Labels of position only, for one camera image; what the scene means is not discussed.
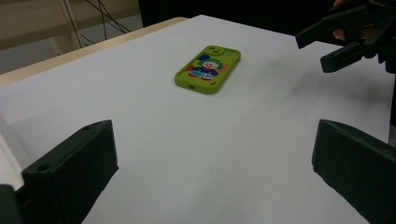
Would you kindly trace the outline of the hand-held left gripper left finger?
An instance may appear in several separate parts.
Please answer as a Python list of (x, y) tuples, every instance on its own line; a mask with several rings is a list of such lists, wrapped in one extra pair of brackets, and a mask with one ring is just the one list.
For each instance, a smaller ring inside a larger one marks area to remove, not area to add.
[(81, 224), (118, 171), (111, 120), (85, 126), (25, 168), (28, 224)]

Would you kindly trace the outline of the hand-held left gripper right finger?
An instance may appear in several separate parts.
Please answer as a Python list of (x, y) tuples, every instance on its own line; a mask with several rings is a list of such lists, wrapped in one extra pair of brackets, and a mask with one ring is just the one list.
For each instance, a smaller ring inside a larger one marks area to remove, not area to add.
[(396, 224), (396, 147), (322, 119), (313, 170), (370, 224)]

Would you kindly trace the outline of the green cartoon phone case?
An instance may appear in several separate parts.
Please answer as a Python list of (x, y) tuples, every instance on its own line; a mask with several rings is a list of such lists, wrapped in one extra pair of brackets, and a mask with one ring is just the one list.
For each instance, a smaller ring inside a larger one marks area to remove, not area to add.
[(175, 84), (203, 94), (219, 91), (241, 59), (236, 49), (209, 45), (175, 74)]

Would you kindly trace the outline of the black curtain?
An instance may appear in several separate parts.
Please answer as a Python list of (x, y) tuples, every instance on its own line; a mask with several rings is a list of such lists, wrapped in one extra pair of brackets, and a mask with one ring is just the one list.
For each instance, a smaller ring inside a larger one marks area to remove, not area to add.
[(296, 35), (328, 15), (336, 0), (138, 0), (143, 24), (206, 15)]

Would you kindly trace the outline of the light wooden shelf unit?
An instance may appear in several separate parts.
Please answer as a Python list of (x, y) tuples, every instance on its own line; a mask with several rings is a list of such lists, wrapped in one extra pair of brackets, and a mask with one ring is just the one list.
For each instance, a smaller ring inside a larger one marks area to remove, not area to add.
[(0, 0), (0, 50), (53, 38), (66, 53), (83, 47), (82, 29), (139, 13), (138, 0)]

